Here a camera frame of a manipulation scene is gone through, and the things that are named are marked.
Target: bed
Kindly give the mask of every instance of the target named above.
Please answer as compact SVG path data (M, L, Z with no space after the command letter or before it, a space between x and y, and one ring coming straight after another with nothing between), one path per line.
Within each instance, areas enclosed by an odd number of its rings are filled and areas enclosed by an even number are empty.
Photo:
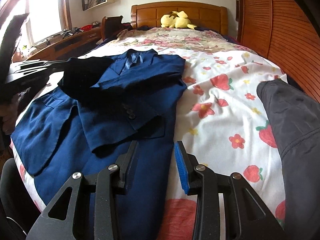
M243 174L283 225L285 194L281 160L276 144L270 140L270 125L256 87L262 81L276 78L286 82L286 74L249 48L227 42L217 32L160 28L163 14L181 10L199 27L228 34L224 7L179 1L133 5L133 30L121 31L116 40L82 58L118 55L129 49L154 49L158 54L176 54L185 59L183 81L187 90L178 102L174 141L182 140L188 153L216 173ZM153 28L137 30L143 25ZM62 72L52 74L36 98L57 87L62 76ZM26 172L13 143L11 146L24 185L42 211L45 203L37 193L34 178ZM158 240L192 239L195 212L196 197L187 196L182 190L173 157ZM224 239L223 220L221 231Z

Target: wrinkled fabric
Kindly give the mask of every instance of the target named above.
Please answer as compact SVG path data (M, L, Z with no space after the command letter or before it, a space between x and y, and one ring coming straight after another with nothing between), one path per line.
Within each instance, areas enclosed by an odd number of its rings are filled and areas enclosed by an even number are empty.
M97 173L139 141L132 188L116 199L119 222L123 239L155 239L185 60L131 49L70 62L59 87L34 100L12 134L24 168L48 204L73 172Z
M282 161L284 230L290 240L320 239L320 104L279 79L259 84L257 95Z

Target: headboard panel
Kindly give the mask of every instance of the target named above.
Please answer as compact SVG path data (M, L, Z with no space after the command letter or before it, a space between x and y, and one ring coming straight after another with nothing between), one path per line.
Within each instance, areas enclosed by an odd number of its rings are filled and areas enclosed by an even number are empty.
M191 23L198 27L228 34L227 8L199 2L154 2L131 7L131 25L138 28L143 25L161 27L160 19L172 11L185 11Z

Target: silver screw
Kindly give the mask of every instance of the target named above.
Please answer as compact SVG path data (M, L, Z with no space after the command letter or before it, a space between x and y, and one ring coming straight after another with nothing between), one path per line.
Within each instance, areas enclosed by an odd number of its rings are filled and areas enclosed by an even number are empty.
M237 172L232 173L232 177L233 177L234 179L241 179L241 178L242 178L241 174L240 174L240 173L237 173Z
M111 164L109 167L108 167L108 170L109 171L116 171L118 169L118 165L116 164Z
M205 166L202 165L202 164L199 164L199 165L196 166L196 170L197 171L204 171L205 170Z
M72 174L72 177L74 179L79 179L81 177L81 173L80 172L75 172L74 174Z

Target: wooden desk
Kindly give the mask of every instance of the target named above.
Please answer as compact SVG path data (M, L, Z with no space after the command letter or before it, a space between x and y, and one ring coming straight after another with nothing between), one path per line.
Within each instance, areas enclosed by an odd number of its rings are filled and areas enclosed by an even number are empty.
M90 31L75 34L47 46L28 60L62 60L70 57L79 57L96 47L96 42L101 39L101 28L93 28Z

